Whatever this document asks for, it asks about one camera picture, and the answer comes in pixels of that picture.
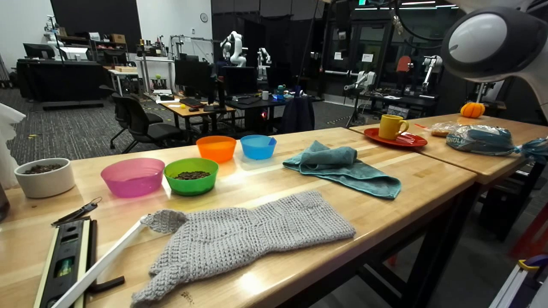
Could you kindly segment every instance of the wall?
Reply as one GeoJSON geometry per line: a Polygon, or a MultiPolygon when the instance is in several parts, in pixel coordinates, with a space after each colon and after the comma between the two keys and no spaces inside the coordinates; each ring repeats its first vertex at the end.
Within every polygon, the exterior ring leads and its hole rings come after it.
{"type": "MultiPolygon", "coordinates": [[[[172,35],[199,37],[211,40],[209,0],[136,0],[141,35],[146,40],[165,37],[170,47],[172,35]]],[[[54,16],[50,0],[2,0],[0,9],[0,57],[9,71],[23,59],[23,44],[43,44],[43,30],[54,16]]],[[[184,42],[184,52],[211,61],[213,47],[206,42],[184,42]]]]}
{"type": "Polygon", "coordinates": [[[42,44],[49,18],[54,16],[50,0],[2,0],[0,57],[9,73],[25,57],[23,44],[42,44]]]}
{"type": "Polygon", "coordinates": [[[141,35],[155,42],[163,37],[163,44],[170,47],[170,37],[186,37],[180,52],[197,55],[213,62],[213,28],[211,2],[208,0],[138,0],[141,35]],[[208,14],[208,23],[201,21],[201,14],[208,14]]]}

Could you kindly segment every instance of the orange bowl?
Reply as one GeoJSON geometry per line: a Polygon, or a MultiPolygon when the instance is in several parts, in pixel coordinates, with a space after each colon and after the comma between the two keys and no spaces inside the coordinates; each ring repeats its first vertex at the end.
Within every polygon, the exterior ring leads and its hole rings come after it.
{"type": "Polygon", "coordinates": [[[227,163],[233,160],[237,139],[228,136],[208,136],[196,143],[201,156],[216,163],[227,163]]]}

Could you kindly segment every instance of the blue towel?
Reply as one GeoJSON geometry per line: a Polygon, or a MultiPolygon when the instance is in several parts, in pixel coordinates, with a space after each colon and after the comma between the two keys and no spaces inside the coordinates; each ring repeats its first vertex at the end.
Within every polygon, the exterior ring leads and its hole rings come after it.
{"type": "Polygon", "coordinates": [[[352,148],[329,150],[316,141],[305,153],[285,162],[285,167],[305,177],[336,182],[379,199],[394,201],[401,192],[398,179],[358,162],[357,151],[352,148]]]}

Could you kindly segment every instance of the red plate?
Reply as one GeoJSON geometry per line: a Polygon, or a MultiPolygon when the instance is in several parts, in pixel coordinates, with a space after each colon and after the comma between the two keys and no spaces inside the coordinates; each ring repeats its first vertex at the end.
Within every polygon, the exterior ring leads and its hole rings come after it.
{"type": "Polygon", "coordinates": [[[381,144],[386,144],[386,146],[393,146],[393,148],[418,150],[418,148],[425,148],[429,144],[427,139],[424,139],[420,136],[413,136],[413,134],[400,136],[396,141],[381,139],[379,138],[379,129],[367,129],[364,132],[364,136],[367,139],[372,139],[376,143],[381,143],[381,144]]]}

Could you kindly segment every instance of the floor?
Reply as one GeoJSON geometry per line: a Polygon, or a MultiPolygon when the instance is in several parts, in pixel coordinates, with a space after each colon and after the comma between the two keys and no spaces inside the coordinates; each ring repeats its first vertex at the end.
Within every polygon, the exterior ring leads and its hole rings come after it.
{"type": "MultiPolygon", "coordinates": [[[[108,148],[110,138],[119,131],[114,107],[71,109],[43,112],[37,103],[19,97],[19,91],[0,91],[0,103],[26,114],[26,121],[16,126],[18,138],[9,143],[9,150],[18,163],[28,163],[43,156],[64,156],[71,160],[110,156],[129,143],[129,136],[117,139],[117,150],[108,148]]],[[[156,105],[144,105],[148,112],[162,115],[168,124],[170,114],[156,105]]],[[[345,127],[352,117],[353,103],[338,97],[316,103],[317,129],[345,127]]],[[[372,124],[376,117],[358,117],[358,124],[372,124]]],[[[511,247],[526,227],[537,218],[548,201],[547,186],[533,192],[533,201],[521,215],[506,242],[499,242],[490,232],[478,225],[480,206],[470,216],[465,235],[453,261],[436,290],[430,308],[483,308],[495,298],[499,288],[507,280],[516,261],[509,257],[511,247]]],[[[396,271],[403,276],[412,269],[418,245],[412,245],[398,256],[396,271]]],[[[323,298],[312,308],[355,308],[388,307],[365,283],[352,280],[323,298]]]]}

